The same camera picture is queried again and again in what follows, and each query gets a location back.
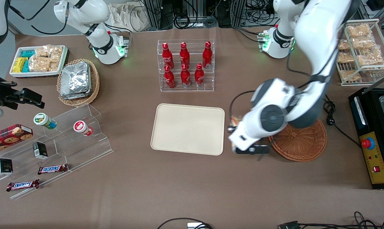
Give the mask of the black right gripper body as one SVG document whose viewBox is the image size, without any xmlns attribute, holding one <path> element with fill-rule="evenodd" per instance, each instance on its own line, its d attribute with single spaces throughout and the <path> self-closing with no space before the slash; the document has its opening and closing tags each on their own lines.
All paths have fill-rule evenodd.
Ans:
<svg viewBox="0 0 384 229">
<path fill-rule="evenodd" d="M 13 97 L 14 93 L 17 92 L 17 90 L 13 89 L 17 85 L 14 81 L 6 81 L 0 77 L 0 106 L 18 107 L 18 104 L 14 101 L 7 100 L 8 96 Z"/>
</svg>

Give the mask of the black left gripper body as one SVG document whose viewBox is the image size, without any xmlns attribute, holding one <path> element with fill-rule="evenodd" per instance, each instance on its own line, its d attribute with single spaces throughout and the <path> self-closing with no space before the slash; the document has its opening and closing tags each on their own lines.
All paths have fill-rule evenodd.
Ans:
<svg viewBox="0 0 384 229">
<path fill-rule="evenodd" d="M 238 155 L 265 155 L 270 151 L 269 145 L 251 145 L 246 150 L 241 150 L 236 147 L 236 154 Z"/>
</svg>

